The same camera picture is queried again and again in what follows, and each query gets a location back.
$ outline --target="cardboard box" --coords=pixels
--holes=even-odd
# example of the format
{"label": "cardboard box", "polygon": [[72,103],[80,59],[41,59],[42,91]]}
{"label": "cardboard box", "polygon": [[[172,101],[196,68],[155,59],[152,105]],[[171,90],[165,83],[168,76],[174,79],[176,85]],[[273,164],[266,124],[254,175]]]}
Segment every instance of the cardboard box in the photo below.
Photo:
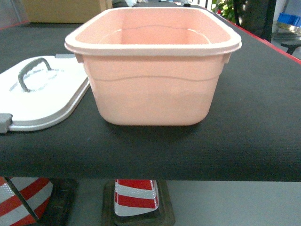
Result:
{"label": "cardboard box", "polygon": [[112,8],[111,0],[23,0],[28,20],[34,23],[85,23]]}

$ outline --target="container rim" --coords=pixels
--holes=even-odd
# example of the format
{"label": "container rim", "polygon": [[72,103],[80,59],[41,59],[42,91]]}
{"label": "container rim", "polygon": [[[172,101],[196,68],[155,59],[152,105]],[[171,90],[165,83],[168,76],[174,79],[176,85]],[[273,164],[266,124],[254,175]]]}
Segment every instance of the container rim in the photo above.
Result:
{"label": "container rim", "polygon": [[[147,7],[147,9],[158,9],[157,7]],[[114,8],[108,9],[71,32],[65,38],[65,47],[75,54],[90,56],[211,56],[234,52],[241,48],[241,37],[224,22],[213,16],[207,9],[181,8],[182,10],[202,11],[219,25],[230,36],[230,40],[214,44],[89,44],[77,41],[76,37],[88,26],[111,11],[116,10],[145,10],[146,8]]]}

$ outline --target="black rubber base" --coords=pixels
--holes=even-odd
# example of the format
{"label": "black rubber base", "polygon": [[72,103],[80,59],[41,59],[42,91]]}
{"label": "black rubber base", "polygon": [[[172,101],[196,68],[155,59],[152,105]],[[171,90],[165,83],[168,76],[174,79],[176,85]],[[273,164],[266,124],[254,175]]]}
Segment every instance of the black rubber base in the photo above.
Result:
{"label": "black rubber base", "polygon": [[49,203],[38,223],[30,226],[65,226],[77,190],[76,180],[51,179],[53,189]]}
{"label": "black rubber base", "polygon": [[130,217],[119,217],[114,211],[115,183],[104,187],[102,226],[173,226],[174,211],[170,202],[166,181],[157,180],[159,207],[157,210]]}

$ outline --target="floor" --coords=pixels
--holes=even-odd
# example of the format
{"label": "floor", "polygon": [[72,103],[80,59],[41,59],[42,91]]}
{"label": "floor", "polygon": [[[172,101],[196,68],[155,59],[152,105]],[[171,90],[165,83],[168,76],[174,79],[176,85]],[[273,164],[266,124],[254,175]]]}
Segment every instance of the floor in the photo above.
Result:
{"label": "floor", "polygon": [[[81,179],[68,226],[100,226],[103,186]],[[168,181],[175,226],[296,226],[301,183]]]}
{"label": "floor", "polygon": [[[285,52],[287,51],[287,48],[286,47],[283,47],[281,46],[280,44],[283,42],[283,41],[286,41],[286,39],[272,39],[272,44],[276,47],[278,47],[279,49],[282,49],[284,50]],[[298,58],[298,59],[301,59],[301,47],[297,48],[294,53],[293,53],[293,56]]]}

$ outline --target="white lid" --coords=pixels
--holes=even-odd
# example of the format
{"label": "white lid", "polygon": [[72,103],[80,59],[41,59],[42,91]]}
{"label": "white lid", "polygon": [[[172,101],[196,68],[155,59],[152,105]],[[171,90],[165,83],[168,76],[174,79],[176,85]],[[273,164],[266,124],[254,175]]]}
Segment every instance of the white lid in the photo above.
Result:
{"label": "white lid", "polygon": [[0,114],[11,114],[10,131],[48,128],[66,119],[89,87],[83,65],[76,58],[42,56],[52,68],[39,64],[24,76],[30,92],[19,81],[20,71],[31,61],[24,60],[0,74]]}

